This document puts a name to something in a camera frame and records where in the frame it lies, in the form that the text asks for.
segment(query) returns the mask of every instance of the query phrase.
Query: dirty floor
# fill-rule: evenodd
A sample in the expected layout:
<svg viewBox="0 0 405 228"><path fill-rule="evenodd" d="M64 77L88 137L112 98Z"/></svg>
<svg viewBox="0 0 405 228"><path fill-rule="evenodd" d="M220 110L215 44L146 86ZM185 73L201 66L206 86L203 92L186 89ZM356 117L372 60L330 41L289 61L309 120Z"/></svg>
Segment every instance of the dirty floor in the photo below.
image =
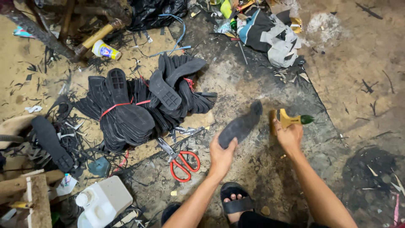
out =
<svg viewBox="0 0 405 228"><path fill-rule="evenodd" d="M285 108L291 116L309 114L316 118L304 127L303 152L359 227L393 225L396 198L399 220L405 218L405 197L391 185L398 185L394 173L402 183L405 181L405 154L401 150L405 107L400 101L405 93L405 2L359 2L371 7L382 20L370 17L349 0L290 2L271 10L291 9L290 16L303 20L299 34L303 47L298 53L305 55L304 67L311 83L301 78L295 83L282 82L262 53L243 47L246 65L238 42L209 34L213 25L203 14L184 18L187 32L181 44L191 45L188 53L208 62L198 84L205 92L218 93L213 108L216 123L178 144L183 150L195 151L201 160L201 169L192 174L191 181L173 180L164 152L131 167L126 186L134 195L134 205L151 219L151 227L160 226L161 212L168 203L181 202L193 193L208 173L211 138L233 118L248 112L255 99L263 104L263 116L235 151L234 163L223 182L244 186L255 199L257 212L267 206L268 217L303 227L308 220L308 207L291 163L281 158L281 147L269 135L268 112ZM169 27L175 40L182 27L179 23ZM27 50L20 46L14 51ZM1 115L9 117L4 109ZM172 191L177 191L177 196L171 196ZM227 227L219 189L200 227Z"/></svg>

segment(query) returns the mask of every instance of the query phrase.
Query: foot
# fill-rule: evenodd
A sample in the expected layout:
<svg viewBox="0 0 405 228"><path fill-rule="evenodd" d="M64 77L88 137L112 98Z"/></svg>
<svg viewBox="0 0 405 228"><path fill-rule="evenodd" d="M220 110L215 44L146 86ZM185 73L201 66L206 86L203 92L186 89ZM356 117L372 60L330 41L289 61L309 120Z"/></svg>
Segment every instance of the foot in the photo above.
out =
<svg viewBox="0 0 405 228"><path fill-rule="evenodd" d="M230 199L229 199L229 198L225 198L225 199L224 199L224 202L230 202L230 201L240 200L240 199L244 199L244 198L245 198L245 197L242 197L241 194L238 194L238 195L231 194ZM243 212L245 212L245 211L241 211L241 212L236 212L236 213L228 214L229 222L232 224L232 223L235 223L235 222L239 221L239 218L241 217L241 215L242 215Z"/></svg>

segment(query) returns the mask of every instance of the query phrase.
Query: slipper strap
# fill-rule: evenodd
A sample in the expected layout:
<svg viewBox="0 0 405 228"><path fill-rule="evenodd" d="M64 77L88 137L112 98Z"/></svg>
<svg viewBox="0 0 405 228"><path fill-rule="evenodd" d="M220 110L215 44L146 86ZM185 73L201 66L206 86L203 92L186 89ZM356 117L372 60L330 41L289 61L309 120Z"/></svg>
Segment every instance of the slipper strap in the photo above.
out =
<svg viewBox="0 0 405 228"><path fill-rule="evenodd" d="M247 196L244 199L233 200L229 202L223 202L224 212L226 214L232 214L236 212L248 211L254 208L252 199Z"/></svg>

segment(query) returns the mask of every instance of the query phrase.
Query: gray fabric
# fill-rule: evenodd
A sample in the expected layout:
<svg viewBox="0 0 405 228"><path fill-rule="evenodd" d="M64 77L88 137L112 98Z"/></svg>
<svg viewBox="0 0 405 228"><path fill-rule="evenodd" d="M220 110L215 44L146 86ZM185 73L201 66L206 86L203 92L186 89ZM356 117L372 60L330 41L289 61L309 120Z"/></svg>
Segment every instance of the gray fabric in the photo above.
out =
<svg viewBox="0 0 405 228"><path fill-rule="evenodd" d="M262 32L260 37L261 42L266 42L271 45L267 52L270 63L275 67L286 68L291 66L298 57L297 48L301 48L301 41L294 31L286 26L275 14L270 15L270 20L275 24L268 32ZM283 31L286 32L286 40L283 41L278 36ZM289 60L284 60L286 56L293 55Z"/></svg>

